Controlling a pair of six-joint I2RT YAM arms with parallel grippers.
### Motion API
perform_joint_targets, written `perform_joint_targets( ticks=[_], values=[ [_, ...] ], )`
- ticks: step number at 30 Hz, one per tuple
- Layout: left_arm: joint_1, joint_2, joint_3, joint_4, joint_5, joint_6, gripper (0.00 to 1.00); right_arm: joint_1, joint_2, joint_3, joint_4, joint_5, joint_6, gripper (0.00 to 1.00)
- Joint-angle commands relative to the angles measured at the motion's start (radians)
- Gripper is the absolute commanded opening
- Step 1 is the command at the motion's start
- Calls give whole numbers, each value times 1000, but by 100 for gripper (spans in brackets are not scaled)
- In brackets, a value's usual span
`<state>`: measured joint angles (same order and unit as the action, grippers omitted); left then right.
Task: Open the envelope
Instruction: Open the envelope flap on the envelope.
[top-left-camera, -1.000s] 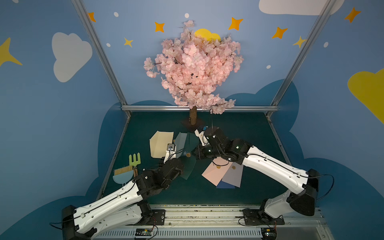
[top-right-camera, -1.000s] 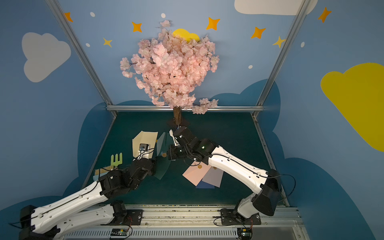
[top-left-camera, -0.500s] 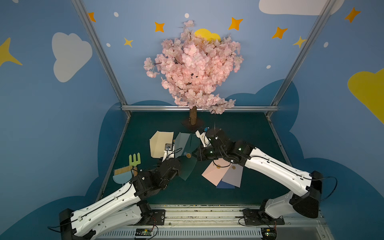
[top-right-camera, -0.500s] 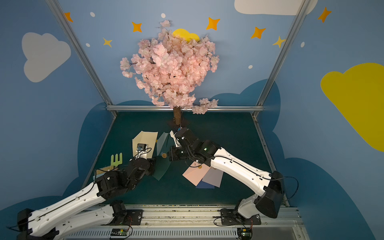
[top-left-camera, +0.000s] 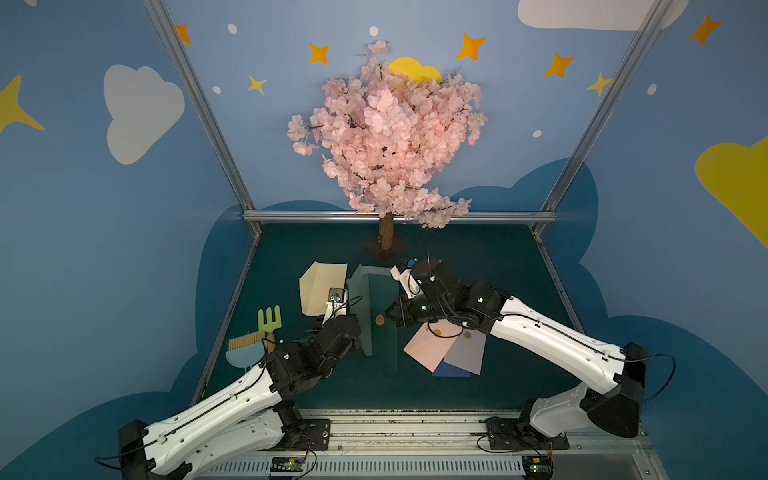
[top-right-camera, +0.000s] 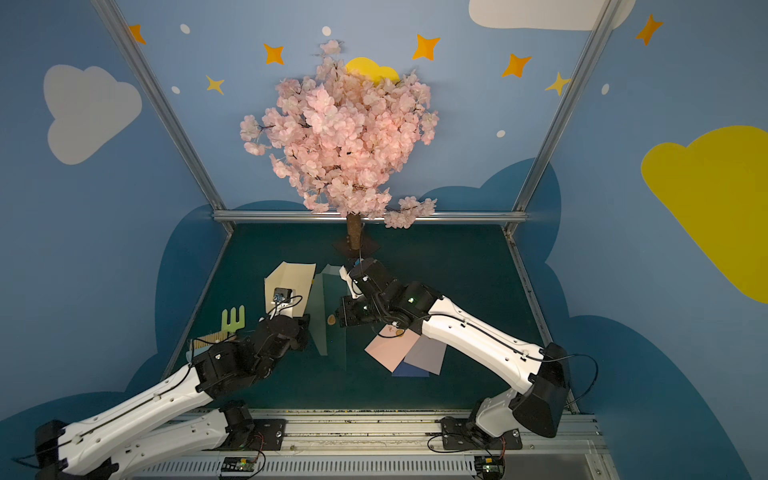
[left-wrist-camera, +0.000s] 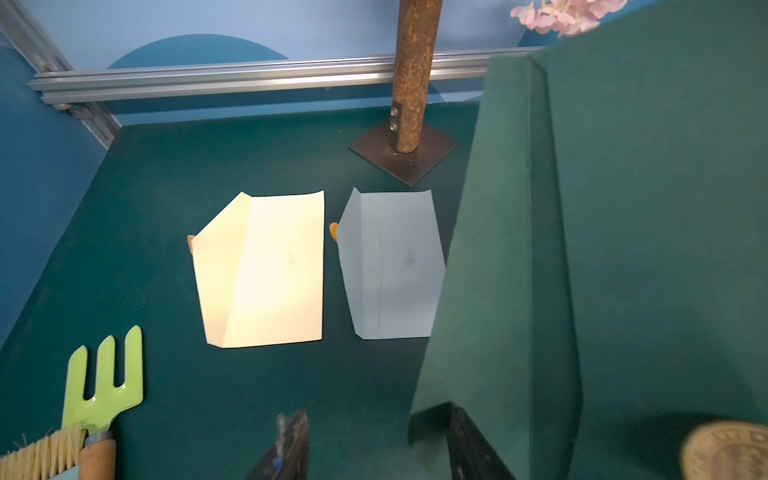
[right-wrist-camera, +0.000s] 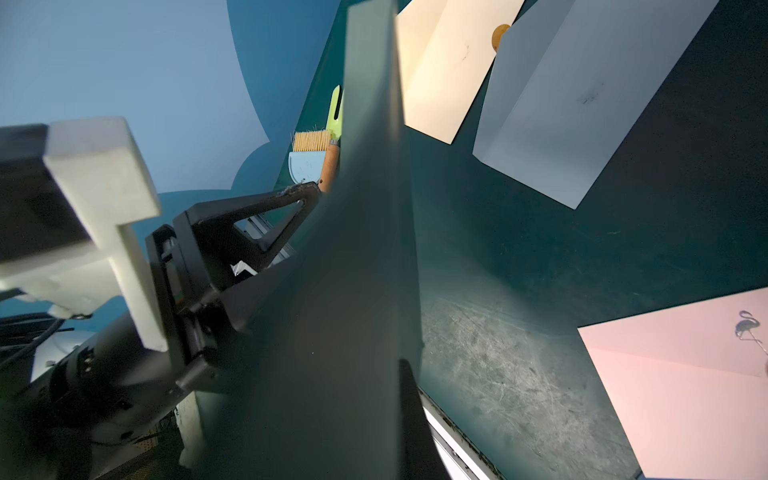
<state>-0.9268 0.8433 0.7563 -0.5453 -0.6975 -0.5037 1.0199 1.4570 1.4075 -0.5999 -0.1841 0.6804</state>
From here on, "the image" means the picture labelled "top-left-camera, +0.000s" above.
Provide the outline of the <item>light teal envelope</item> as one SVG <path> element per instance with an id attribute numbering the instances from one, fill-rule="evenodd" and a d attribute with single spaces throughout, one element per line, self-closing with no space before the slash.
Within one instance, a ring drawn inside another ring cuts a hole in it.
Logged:
<path id="1" fill-rule="evenodd" d="M 359 265 L 349 279 L 349 311 L 359 319 L 370 316 L 372 266 Z"/>

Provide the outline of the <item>dark green envelope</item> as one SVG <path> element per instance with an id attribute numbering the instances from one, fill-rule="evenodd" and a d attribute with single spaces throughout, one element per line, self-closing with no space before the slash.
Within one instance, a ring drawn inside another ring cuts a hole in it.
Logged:
<path id="1" fill-rule="evenodd" d="M 387 309 L 397 300 L 400 286 L 384 267 L 360 266 L 359 310 L 362 347 L 365 359 L 377 372 L 397 371 L 398 333 L 393 320 L 386 317 Z"/>

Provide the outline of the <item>cream yellow envelope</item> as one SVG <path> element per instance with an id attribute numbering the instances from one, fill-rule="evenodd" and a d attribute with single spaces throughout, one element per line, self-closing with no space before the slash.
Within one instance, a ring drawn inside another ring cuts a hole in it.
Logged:
<path id="1" fill-rule="evenodd" d="M 332 301 L 332 293 L 345 288 L 346 274 L 346 264 L 313 262 L 299 278 L 302 313 L 323 315 Z"/>

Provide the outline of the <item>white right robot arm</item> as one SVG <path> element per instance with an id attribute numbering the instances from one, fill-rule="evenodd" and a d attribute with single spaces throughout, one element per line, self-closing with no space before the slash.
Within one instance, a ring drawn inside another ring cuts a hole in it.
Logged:
<path id="1" fill-rule="evenodd" d="M 653 358 L 640 345 L 591 338 L 493 284 L 462 282 L 441 260 L 394 266 L 390 274 L 404 290 L 388 312 L 399 325 L 431 327 L 445 320 L 518 345 L 578 379 L 563 393 L 528 400 L 517 419 L 499 421 L 518 444 L 534 447 L 590 426 L 617 437 L 638 436 Z"/>

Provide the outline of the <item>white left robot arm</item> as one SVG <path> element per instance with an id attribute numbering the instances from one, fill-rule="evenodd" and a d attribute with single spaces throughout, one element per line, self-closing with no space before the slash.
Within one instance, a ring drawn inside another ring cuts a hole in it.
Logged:
<path id="1" fill-rule="evenodd" d="M 134 420 L 118 433 L 119 452 L 97 463 L 124 479 L 195 479 L 247 452 L 298 442 L 304 421 L 294 396 L 330 377 L 358 349 L 353 315 L 336 315 L 303 340 L 282 343 L 206 400 L 165 420 Z"/>

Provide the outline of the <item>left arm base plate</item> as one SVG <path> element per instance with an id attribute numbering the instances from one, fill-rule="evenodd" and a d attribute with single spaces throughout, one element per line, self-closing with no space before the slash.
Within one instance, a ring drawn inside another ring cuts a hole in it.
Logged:
<path id="1" fill-rule="evenodd" d="M 332 422 L 327 418 L 308 419 L 291 425 L 271 451 L 327 451 Z"/>

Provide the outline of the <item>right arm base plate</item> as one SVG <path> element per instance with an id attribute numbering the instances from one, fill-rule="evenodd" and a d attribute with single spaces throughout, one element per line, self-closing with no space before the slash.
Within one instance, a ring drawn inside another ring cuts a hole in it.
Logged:
<path id="1" fill-rule="evenodd" d="M 568 450 L 570 448 L 569 441 L 563 433 L 556 437 L 548 437 L 519 419 L 493 416 L 485 419 L 484 423 L 492 452 L 543 448 Z"/>

